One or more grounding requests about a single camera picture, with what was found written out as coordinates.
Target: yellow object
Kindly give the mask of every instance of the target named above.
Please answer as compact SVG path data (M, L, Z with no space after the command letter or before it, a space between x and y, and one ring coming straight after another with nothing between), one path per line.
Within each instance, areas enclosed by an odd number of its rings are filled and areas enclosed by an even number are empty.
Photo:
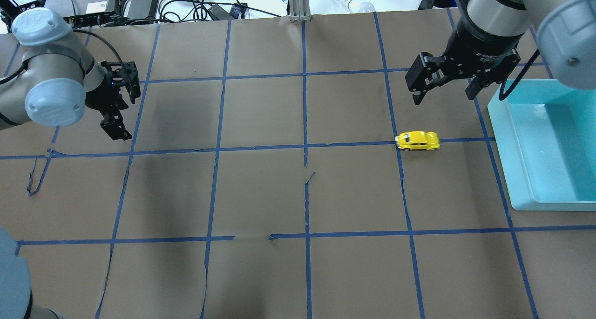
M421 132L415 130L399 134L395 138L398 148L403 151L409 150L437 150L441 144L435 132Z

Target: white label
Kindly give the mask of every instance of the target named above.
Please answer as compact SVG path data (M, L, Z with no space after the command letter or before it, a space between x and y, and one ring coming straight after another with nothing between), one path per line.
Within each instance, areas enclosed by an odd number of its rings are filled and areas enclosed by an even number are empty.
M87 4L87 11L85 14L101 13L106 11L108 1L92 2Z

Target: toy car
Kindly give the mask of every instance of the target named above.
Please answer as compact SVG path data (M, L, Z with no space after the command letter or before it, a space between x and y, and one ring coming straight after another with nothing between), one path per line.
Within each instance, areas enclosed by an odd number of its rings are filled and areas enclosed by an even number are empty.
M403 151L437 150L440 148L439 137L435 132L405 132L395 138L395 143Z

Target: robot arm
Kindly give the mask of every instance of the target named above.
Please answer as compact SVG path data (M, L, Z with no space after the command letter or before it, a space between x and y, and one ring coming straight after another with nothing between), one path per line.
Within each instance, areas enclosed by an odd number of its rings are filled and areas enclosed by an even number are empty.
M440 56L421 52L406 74L415 104L454 79L472 79L473 100L504 83L520 61L516 46L530 24L555 77L573 88L596 88L596 0L456 0L461 19Z
M113 139L130 139L119 92L126 86L134 104L140 96L134 62L101 62L55 12L36 8L13 23L13 34L27 47L22 73L0 80L0 130L33 120L44 126L68 126L83 116L85 105L100 111L102 129Z

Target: turquoise plastic container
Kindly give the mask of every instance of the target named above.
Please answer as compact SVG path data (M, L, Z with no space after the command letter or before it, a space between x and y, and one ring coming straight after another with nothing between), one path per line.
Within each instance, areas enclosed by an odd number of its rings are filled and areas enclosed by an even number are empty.
M498 98L488 109L511 206L595 211L596 90L523 80Z

